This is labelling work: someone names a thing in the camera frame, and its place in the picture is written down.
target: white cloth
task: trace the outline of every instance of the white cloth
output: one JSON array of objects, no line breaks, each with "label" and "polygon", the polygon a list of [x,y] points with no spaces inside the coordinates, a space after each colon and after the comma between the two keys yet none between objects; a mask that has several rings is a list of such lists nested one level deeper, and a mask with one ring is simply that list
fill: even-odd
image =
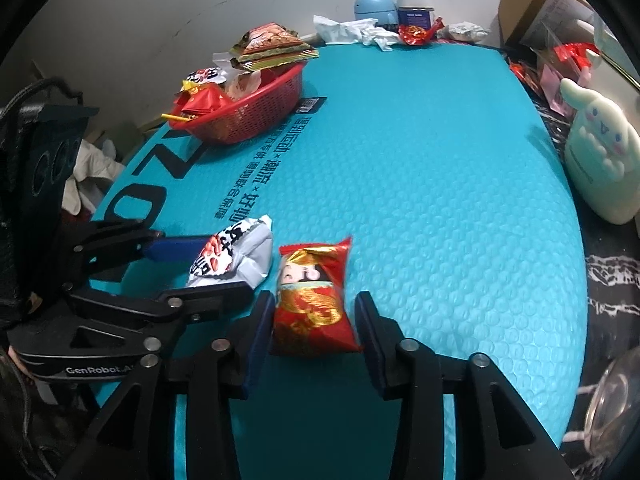
[{"label": "white cloth", "polygon": [[388,52],[391,45],[401,43],[395,32],[376,27],[376,18],[338,23],[324,16],[314,16],[316,32],[326,44],[375,43],[380,50]]},{"label": "white cloth", "polygon": [[82,206],[91,213],[103,199],[104,194],[96,184],[96,180],[108,184],[116,180],[124,166],[104,155],[96,146],[82,140],[74,172],[65,182],[65,193],[62,196],[62,207],[72,215],[77,215]]}]

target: red packet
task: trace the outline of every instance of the red packet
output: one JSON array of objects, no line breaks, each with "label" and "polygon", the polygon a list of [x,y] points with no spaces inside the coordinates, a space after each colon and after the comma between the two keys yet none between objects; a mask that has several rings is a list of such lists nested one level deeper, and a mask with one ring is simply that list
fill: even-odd
[{"label": "red packet", "polygon": [[437,18],[431,28],[424,29],[417,25],[400,25],[398,35],[407,45],[424,45],[429,43],[441,28],[444,28],[442,18]]},{"label": "red packet", "polygon": [[560,61],[565,63],[567,59],[571,58],[577,65],[578,70],[591,67],[591,61],[587,58],[587,50],[591,50],[596,54],[600,53],[593,43],[567,43],[554,47],[554,52]]},{"label": "red packet", "polygon": [[319,356],[360,351],[344,311],[344,274],[350,249],[351,238],[335,245],[280,248],[272,354]]},{"label": "red packet", "polygon": [[189,98],[182,107],[182,112],[185,114],[204,115],[233,102],[215,83],[200,85],[191,89],[188,94]]}]

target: crumpled white tissue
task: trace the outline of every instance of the crumpled white tissue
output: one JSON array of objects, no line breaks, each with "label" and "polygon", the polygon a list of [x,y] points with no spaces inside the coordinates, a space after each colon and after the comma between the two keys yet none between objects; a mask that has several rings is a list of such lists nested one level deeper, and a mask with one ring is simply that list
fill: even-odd
[{"label": "crumpled white tissue", "polygon": [[380,50],[388,52],[391,45],[401,43],[400,36],[382,27],[376,27],[376,18],[338,23],[324,16],[314,16],[316,32],[326,44],[375,43]]},{"label": "crumpled white tissue", "polygon": [[438,34],[442,38],[449,38],[456,41],[466,41],[467,43],[478,43],[489,35],[489,30],[471,22],[453,23],[447,25]]}]

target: snack package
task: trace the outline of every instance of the snack package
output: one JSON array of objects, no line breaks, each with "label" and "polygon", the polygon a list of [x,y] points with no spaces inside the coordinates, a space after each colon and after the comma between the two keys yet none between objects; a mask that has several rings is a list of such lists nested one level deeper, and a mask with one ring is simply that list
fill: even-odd
[{"label": "snack package", "polygon": [[196,85],[203,85],[204,83],[216,83],[222,84],[226,81],[226,73],[218,66],[210,68],[201,68],[196,72],[191,72],[182,82],[182,90],[188,90],[185,88],[185,83],[195,83]]},{"label": "snack package", "polygon": [[442,18],[438,18],[428,30],[417,25],[400,25],[398,27],[398,35],[402,42],[407,45],[424,45],[429,43],[441,28],[444,28],[444,24],[442,23]]},{"label": "snack package", "polygon": [[271,267],[271,218],[245,218],[213,235],[189,270],[186,286],[247,282],[255,288]]},{"label": "snack package", "polygon": [[262,72],[257,70],[256,72],[249,72],[248,74],[238,74],[231,81],[228,81],[225,86],[226,94],[238,101],[247,95],[251,95],[258,88],[262,82]]},{"label": "snack package", "polygon": [[252,28],[231,54],[233,67],[251,72],[318,57],[316,49],[277,23]]},{"label": "snack package", "polygon": [[350,248],[351,238],[335,245],[280,248],[272,354],[319,356],[360,351],[344,311]]},{"label": "snack package", "polygon": [[515,76],[520,80],[521,83],[526,85],[540,98],[545,98],[545,95],[540,88],[540,80],[538,78],[538,74],[532,66],[529,66],[524,61],[521,62],[513,62],[511,59],[506,59],[509,70],[511,70]]},{"label": "snack package", "polygon": [[176,104],[184,104],[182,113],[200,116],[233,102],[215,83],[204,83],[180,94]]}]

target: white wrapper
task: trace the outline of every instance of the white wrapper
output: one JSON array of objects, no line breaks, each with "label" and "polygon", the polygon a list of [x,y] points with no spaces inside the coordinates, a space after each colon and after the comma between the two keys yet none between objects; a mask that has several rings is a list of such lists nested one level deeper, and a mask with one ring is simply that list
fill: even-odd
[{"label": "white wrapper", "polygon": [[467,43],[478,43],[478,41],[484,40],[490,31],[475,23],[462,22],[447,25],[441,32],[444,38],[466,41]]},{"label": "white wrapper", "polygon": [[245,218],[213,235],[189,271],[186,286],[247,282],[256,288],[271,267],[271,218]]}]

